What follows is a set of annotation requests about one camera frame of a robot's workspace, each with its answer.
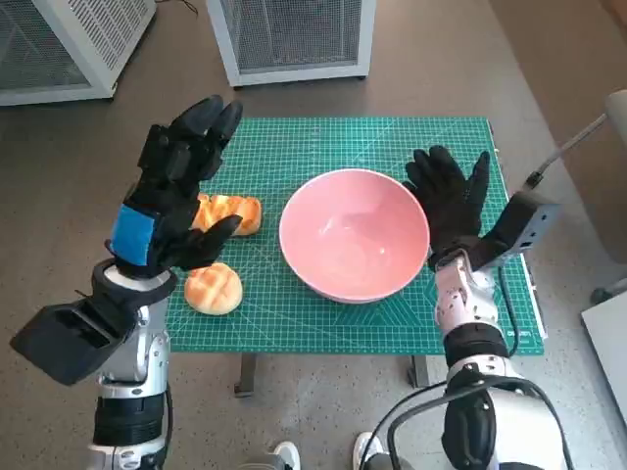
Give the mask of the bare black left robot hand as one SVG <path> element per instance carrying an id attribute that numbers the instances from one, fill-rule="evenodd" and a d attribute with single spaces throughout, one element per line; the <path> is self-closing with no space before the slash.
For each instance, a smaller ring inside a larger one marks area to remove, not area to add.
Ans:
<path id="1" fill-rule="evenodd" d="M 149 129 L 138 167 L 106 247 L 122 274 L 152 278 L 172 267 L 192 270 L 216 261 L 241 222 L 229 215 L 213 228 L 192 226 L 200 183 L 222 164 L 221 154 L 243 114 L 238 101 L 218 95 L 194 104 L 168 125 Z"/>

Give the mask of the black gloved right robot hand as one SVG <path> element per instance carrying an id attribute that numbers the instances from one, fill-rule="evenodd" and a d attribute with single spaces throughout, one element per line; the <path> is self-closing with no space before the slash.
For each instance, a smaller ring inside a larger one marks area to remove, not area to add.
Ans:
<path id="1" fill-rule="evenodd" d="M 450 254 L 468 251 L 479 241 L 481 212 L 490 180 L 491 155 L 484 151 L 465 177 L 449 150 L 416 149 L 406 163 L 403 185 L 420 203 L 430 232 L 428 265 L 435 269 Z"/>

